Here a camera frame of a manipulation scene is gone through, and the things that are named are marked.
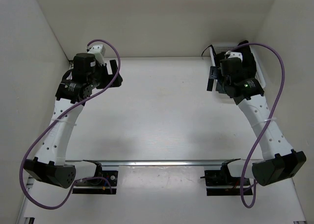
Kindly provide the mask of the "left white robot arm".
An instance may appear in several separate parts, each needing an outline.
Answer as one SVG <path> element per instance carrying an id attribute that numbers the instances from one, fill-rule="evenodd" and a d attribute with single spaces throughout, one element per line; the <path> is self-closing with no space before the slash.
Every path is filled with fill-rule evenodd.
<path id="1" fill-rule="evenodd" d="M 80 169 L 79 166 L 66 164 L 65 156 L 76 120 L 85 106 L 84 100 L 92 95 L 93 89 L 121 86 L 123 79 L 117 70 L 114 59 L 107 64 L 101 55 L 75 55 L 73 68 L 63 75 L 55 94 L 51 119 L 53 127 L 34 158 L 26 159 L 23 164 L 23 169 L 37 181 L 66 189 L 78 175 L 86 175 L 92 185 L 101 183 L 103 173 L 98 162 L 86 160 Z"/>

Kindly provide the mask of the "black shorts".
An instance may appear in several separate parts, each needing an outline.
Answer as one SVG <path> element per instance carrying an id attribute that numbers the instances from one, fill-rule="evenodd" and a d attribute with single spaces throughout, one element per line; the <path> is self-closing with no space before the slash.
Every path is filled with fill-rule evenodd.
<path id="1" fill-rule="evenodd" d="M 220 61 L 223 59 L 235 59 L 235 80 L 234 80 L 234 86 L 235 86 L 235 97 L 239 97 L 243 95 L 244 93 L 250 93 L 255 87 L 255 83 L 257 82 L 255 76 L 257 73 L 257 65 L 255 58 L 251 52 L 251 49 L 249 46 L 240 47 L 243 44 L 247 44 L 248 41 L 245 40 L 243 42 L 240 42 L 238 44 L 238 48 L 236 50 L 232 50 L 235 52 L 241 52 L 243 56 L 243 61 L 239 58 L 225 58 L 225 51 L 222 51 L 220 53 L 216 53 L 214 46 L 210 45 L 210 50 L 212 51 L 212 57 L 213 57 L 213 65 L 218 67 L 220 64 Z M 225 92 L 222 90 L 220 84 L 218 83 L 218 80 L 216 80 L 216 89 L 218 93 L 225 94 Z"/>

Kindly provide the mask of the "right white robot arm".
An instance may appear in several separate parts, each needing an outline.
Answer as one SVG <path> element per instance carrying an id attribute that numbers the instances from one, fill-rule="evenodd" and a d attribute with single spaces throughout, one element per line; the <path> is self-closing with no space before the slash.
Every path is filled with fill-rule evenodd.
<path id="1" fill-rule="evenodd" d="M 236 166 L 234 160 L 226 162 L 220 178 L 228 185 L 243 176 L 267 186 L 292 178 L 307 160 L 304 152 L 296 151 L 283 136 L 256 73 L 255 60 L 241 57 L 225 58 L 218 66 L 210 67 L 208 90 L 212 91 L 216 83 L 216 91 L 234 100 L 257 137 L 253 147 L 262 151 L 262 161 L 257 163 L 248 161 Z"/>

